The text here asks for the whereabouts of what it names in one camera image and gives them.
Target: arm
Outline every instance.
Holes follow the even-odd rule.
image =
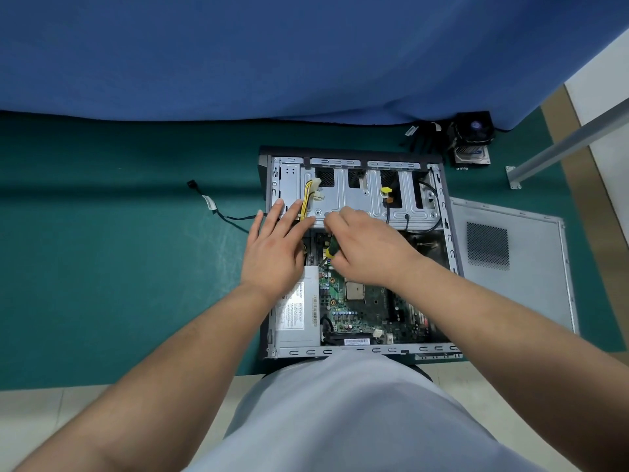
[[[342,249],[335,269],[385,286],[427,315],[557,451],[583,470],[629,469],[629,368],[423,257],[364,212],[345,207],[326,227]]]
[[[249,342],[275,302],[303,272],[301,238],[313,219],[249,232],[240,285],[166,340],[61,428],[18,471],[172,470],[186,467],[212,424]]]

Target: person's left hand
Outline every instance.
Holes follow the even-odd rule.
[[[278,222],[284,208],[284,201],[278,199],[267,214],[263,227],[260,229],[263,215],[259,211],[249,230],[240,285],[262,293],[270,306],[295,286],[304,270],[301,239],[315,218],[308,217],[291,228],[301,204],[302,201],[297,200]]]

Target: white wall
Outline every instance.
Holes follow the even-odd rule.
[[[581,125],[629,97],[629,30],[565,83]],[[629,243],[629,124],[590,146]]]

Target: forearm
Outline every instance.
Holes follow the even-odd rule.
[[[629,369],[624,365],[538,313],[428,259],[413,264],[398,293],[433,320],[515,411],[577,465],[605,469],[627,459]]]
[[[181,470],[270,307],[259,291],[236,288],[108,388],[20,470]]]

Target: yellow wire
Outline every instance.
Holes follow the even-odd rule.
[[[312,183],[312,181],[307,181],[304,187],[304,203],[301,205],[301,218],[299,219],[300,222],[306,219],[306,212],[308,211],[308,199],[310,198],[310,187],[312,186]]]

